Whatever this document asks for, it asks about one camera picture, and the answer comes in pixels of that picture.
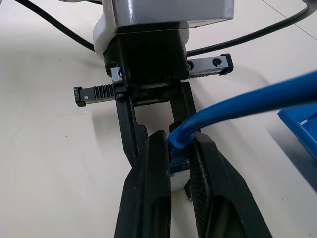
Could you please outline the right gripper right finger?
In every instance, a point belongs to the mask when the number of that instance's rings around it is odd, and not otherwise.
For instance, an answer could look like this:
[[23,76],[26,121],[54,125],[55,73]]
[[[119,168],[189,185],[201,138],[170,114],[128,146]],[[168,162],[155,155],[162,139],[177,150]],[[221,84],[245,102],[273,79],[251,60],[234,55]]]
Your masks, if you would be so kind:
[[243,177],[201,132],[194,134],[189,164],[199,238],[272,238]]

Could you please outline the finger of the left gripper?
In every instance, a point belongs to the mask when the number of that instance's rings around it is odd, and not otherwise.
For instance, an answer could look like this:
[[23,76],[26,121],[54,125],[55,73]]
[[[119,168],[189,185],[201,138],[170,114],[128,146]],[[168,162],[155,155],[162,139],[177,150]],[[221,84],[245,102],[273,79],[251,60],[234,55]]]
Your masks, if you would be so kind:
[[170,101],[174,123],[169,126],[169,132],[174,131],[187,118],[196,113],[192,90],[189,82],[181,82],[176,95]]
[[136,121],[132,98],[127,88],[116,86],[115,93],[123,151],[129,163],[133,165],[148,139],[147,129]]

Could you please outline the blue plastic bin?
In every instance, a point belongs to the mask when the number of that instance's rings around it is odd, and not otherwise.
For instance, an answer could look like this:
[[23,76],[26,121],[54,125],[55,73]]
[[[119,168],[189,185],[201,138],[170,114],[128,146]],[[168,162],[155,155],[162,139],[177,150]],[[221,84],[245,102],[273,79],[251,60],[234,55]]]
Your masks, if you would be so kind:
[[317,103],[282,109],[278,116],[289,129],[277,142],[306,182],[317,193]]

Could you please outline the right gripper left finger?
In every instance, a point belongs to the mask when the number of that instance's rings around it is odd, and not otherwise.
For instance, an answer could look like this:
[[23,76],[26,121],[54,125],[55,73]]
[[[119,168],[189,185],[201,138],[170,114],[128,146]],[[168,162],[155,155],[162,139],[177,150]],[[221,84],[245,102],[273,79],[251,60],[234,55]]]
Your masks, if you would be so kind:
[[171,182],[165,131],[148,137],[127,175],[114,238],[170,238]]

